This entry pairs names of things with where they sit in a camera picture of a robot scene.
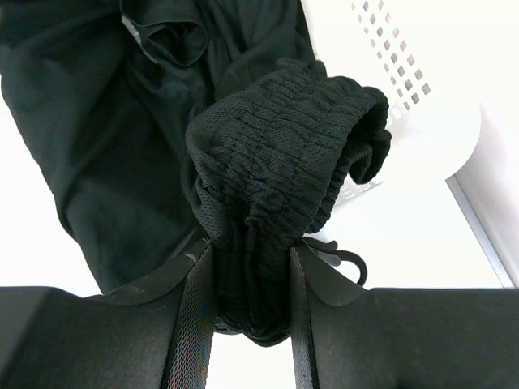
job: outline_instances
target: perforated basket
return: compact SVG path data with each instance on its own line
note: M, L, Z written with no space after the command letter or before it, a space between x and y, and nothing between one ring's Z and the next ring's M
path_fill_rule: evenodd
M347 179L337 203L395 181L444 180L478 141L477 101L427 55L431 36L418 33L404 0L302 0L316 56L328 75L344 75L389 99L392 151L380 174L363 186Z

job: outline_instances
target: drawstring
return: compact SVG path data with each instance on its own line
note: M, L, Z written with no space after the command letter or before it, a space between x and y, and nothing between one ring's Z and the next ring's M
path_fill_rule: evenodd
M330 266L338 267L343 262L353 263L360 271L357 285L363 286L366 283L367 265L359 255L350 251L338 250L338 244L335 241L324 243L313 237L305 237L302 241L315 255Z

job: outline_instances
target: square hole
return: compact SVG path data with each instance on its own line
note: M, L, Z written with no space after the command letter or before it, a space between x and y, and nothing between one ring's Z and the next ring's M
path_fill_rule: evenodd
M429 84L426 83L425 85L422 86L422 90L423 90L424 95L428 95L429 92L431 91L431 87L429 87Z
M398 120L402 117L402 112L398 108L393 108L392 115Z

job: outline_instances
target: black garment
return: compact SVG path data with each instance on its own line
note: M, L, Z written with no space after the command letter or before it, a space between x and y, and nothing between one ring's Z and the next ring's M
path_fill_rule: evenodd
M104 293L205 234L180 186L187 124L278 58L315 60L299 0L0 5L2 94Z
M288 336L290 247L324 226L348 173L379 172L387 115L381 91L283 60L188 126L183 188L215 249L220 331Z

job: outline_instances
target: black mesh fabric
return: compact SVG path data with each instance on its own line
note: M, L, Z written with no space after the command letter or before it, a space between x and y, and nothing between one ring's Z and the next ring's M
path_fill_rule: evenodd
M164 389L205 388L216 315L212 248L208 246L187 276Z
M311 334L310 311L308 309L307 286L299 264L298 252L290 251L290 337L294 357L294 374L297 389L316 389L317 365L315 363L314 340Z
M323 227L347 174L379 172L387 113L379 90L282 60L188 126L182 186L215 247L218 331L288 336L290 247Z

